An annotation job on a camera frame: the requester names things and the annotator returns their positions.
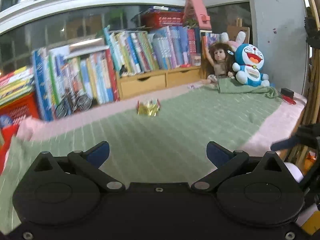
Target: doll's shirt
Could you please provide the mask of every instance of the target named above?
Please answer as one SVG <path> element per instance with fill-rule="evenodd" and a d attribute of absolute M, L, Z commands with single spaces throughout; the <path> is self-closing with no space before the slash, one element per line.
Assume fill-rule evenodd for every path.
<path fill-rule="evenodd" d="M 224 62 L 215 64 L 213 66 L 213 70 L 214 70 L 214 74 L 216 76 L 226 75 L 227 74 L 226 64 Z"/>

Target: bookshelf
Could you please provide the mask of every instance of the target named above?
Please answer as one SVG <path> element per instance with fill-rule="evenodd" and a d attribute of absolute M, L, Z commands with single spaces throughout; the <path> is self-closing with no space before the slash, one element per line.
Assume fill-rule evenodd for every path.
<path fill-rule="evenodd" d="M 117 74 L 120 99 L 128 99 L 151 91 L 199 81 L 203 78 L 201 66 L 157 70 L 135 76 L 120 77 Z"/>

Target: wooden drawer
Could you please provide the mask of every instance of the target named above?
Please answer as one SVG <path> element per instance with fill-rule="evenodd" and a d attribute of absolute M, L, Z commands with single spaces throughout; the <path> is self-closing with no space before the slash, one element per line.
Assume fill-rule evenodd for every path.
<path fill-rule="evenodd" d="M 197 82 L 200 79 L 201 77 L 199 69 L 167 73 L 167 87 L 175 87 L 192 82 Z"/>
<path fill-rule="evenodd" d="M 122 99 L 165 89 L 165 74 L 121 82 Z"/>

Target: drawer handle cutout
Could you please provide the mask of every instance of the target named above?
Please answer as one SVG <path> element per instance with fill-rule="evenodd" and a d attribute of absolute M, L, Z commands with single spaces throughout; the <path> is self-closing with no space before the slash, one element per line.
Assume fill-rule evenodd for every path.
<path fill-rule="evenodd" d="M 150 78 L 150 77 L 138 78 L 137 80 L 142 82 L 142 81 L 146 81 L 146 80 L 148 80 L 149 78 Z"/>

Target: red cloth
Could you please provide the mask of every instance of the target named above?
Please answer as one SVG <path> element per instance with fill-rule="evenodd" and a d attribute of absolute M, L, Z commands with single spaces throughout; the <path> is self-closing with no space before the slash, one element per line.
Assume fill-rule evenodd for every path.
<path fill-rule="evenodd" d="M 0 149 L 0 174 L 4 169 L 5 155 L 9 150 L 11 138 L 13 135 L 16 135 L 19 129 L 19 125 L 10 125 L 9 127 L 2 129 L 2 135 L 4 138 L 4 144 Z"/>

